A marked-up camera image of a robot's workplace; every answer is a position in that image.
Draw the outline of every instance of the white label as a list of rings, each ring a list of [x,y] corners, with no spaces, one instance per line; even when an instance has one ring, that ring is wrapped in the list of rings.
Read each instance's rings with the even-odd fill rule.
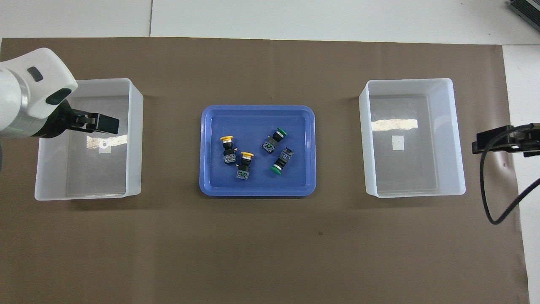
[[[402,135],[392,135],[392,150],[395,150],[395,151],[405,150],[405,142],[403,141]]]
[[[99,139],[99,153],[110,153],[111,152],[111,143],[107,138]]]

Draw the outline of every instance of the black cable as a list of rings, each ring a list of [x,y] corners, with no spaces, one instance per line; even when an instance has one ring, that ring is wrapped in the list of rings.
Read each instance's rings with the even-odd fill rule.
[[[513,127],[506,131],[503,131],[499,133],[497,136],[493,137],[485,146],[484,150],[482,151],[482,156],[480,157],[480,191],[482,193],[482,203],[484,204],[485,214],[488,216],[489,222],[492,223],[493,225],[500,224],[508,216],[508,214],[510,214],[510,212],[517,206],[517,204],[519,204],[519,202],[521,202],[527,196],[527,194],[533,191],[540,184],[540,179],[537,179],[534,183],[532,183],[525,190],[523,190],[523,192],[521,192],[518,195],[518,197],[516,197],[516,199],[506,208],[506,210],[502,213],[502,215],[497,220],[494,220],[493,217],[491,217],[491,213],[489,212],[488,202],[485,199],[485,189],[484,189],[485,157],[488,154],[489,150],[493,148],[495,143],[499,141],[500,139],[502,139],[503,137],[513,132],[531,130],[535,127],[536,127],[536,124],[529,123],[529,124],[519,125],[517,127]]]

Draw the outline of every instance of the white table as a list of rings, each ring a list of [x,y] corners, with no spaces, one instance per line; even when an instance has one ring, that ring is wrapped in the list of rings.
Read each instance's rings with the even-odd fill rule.
[[[145,36],[501,44],[511,123],[540,120],[540,32],[504,0],[4,0],[0,9],[0,39]],[[540,158],[514,160],[521,191]],[[540,303],[539,198],[520,204],[531,303]]]

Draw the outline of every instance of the white plastic bin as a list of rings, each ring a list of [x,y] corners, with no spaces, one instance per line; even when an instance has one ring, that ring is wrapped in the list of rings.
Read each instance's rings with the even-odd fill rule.
[[[118,135],[66,130],[40,138],[36,200],[105,199],[141,191],[143,96],[127,78],[80,80],[74,109],[120,119]]]
[[[359,103],[367,193],[465,193],[452,80],[370,80]]]

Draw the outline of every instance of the blue tray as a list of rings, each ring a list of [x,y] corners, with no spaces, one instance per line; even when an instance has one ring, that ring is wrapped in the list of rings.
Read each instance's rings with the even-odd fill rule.
[[[286,136],[274,153],[261,146],[277,127]],[[237,167],[223,162],[219,138],[234,136],[233,146],[253,153],[249,179],[236,178]],[[270,166],[285,146],[294,151],[276,175]],[[306,196],[315,190],[315,114],[304,105],[211,105],[202,112],[199,186],[211,196]]]

